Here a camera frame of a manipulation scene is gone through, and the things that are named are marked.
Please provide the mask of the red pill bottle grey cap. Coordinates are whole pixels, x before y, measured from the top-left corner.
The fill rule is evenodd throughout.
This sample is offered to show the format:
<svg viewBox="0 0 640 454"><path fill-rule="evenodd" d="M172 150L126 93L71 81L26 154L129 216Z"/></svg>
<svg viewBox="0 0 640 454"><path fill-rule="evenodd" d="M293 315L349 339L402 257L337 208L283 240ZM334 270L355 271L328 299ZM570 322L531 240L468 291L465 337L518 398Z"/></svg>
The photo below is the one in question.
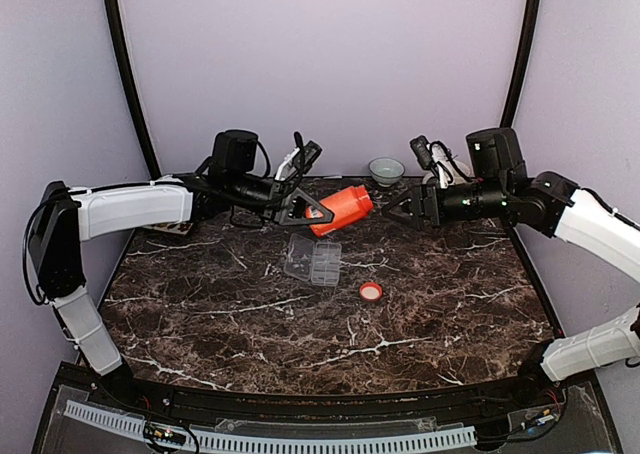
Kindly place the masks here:
<svg viewBox="0 0 640 454"><path fill-rule="evenodd" d="M374 205L364 185L350 186L320 201L333 214L330 223L315 223L310 226L317 237L326 236L365 218Z"/></svg>

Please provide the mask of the clear plastic pill organizer box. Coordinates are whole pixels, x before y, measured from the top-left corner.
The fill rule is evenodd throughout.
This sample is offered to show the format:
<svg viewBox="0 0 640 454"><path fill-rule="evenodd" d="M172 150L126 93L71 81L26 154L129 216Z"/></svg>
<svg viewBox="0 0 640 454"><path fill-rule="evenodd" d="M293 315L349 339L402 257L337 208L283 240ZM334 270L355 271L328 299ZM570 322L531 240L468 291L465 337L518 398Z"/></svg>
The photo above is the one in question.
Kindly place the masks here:
<svg viewBox="0 0 640 454"><path fill-rule="evenodd" d="M336 287L340 280L342 246L329 241L313 241L292 234L285 254L286 275L320 287Z"/></svg>

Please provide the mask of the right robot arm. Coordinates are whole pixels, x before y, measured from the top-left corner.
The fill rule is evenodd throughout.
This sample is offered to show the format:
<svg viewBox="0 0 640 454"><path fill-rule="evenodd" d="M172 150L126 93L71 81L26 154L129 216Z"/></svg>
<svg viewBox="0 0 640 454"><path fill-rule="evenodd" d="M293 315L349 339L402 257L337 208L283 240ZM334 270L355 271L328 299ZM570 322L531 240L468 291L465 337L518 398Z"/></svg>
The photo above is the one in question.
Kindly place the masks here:
<svg viewBox="0 0 640 454"><path fill-rule="evenodd" d="M500 217L576 245L632 279L639 277L639 226L594 190L552 171L527 173L516 132L509 127L467 135L473 174L463 183L413 186L382 209L384 217L426 231L446 223ZM534 406L549 383L625 361L639 364L639 309L580 334L536 345L518 369L510 398Z"/></svg>

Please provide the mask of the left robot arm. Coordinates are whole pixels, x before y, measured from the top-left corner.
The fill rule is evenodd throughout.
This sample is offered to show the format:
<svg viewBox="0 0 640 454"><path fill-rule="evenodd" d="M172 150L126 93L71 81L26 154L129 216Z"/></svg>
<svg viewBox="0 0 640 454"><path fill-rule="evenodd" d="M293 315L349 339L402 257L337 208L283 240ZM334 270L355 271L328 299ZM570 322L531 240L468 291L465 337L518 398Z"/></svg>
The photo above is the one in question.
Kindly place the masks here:
<svg viewBox="0 0 640 454"><path fill-rule="evenodd" d="M156 180L94 188L47 185L30 215L22 241L22 273L31 301L52 307L69 341L100 377L103 395L120 410L141 401L140 386L125 374L127 364L91 299L81 245L103 235L157 224L197 223L235 208L281 226L308 225L315 208L320 224L334 213L304 192L305 174L322 153L319 144L294 135L295 148L276 170L253 174L264 149L256 133L227 130L215 136L212 152L193 172Z"/></svg>

